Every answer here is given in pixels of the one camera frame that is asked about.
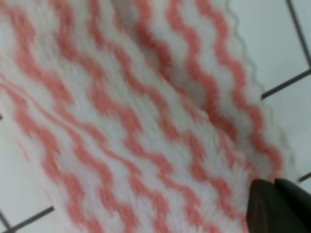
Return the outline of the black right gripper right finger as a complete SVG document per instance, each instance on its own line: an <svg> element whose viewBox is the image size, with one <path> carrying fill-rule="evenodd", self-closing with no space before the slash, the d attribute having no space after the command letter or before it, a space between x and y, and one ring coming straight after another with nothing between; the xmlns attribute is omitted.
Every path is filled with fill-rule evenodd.
<svg viewBox="0 0 311 233"><path fill-rule="evenodd" d="M308 232L311 232L311 195L287 179L275 179L275 186Z"/></svg>

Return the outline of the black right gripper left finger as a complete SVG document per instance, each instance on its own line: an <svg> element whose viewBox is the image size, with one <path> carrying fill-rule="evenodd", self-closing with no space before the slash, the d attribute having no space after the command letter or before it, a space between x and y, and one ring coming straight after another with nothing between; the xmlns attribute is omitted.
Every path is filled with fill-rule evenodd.
<svg viewBox="0 0 311 233"><path fill-rule="evenodd" d="M299 220L276 187L254 180L250 187L246 221L250 233L294 233Z"/></svg>

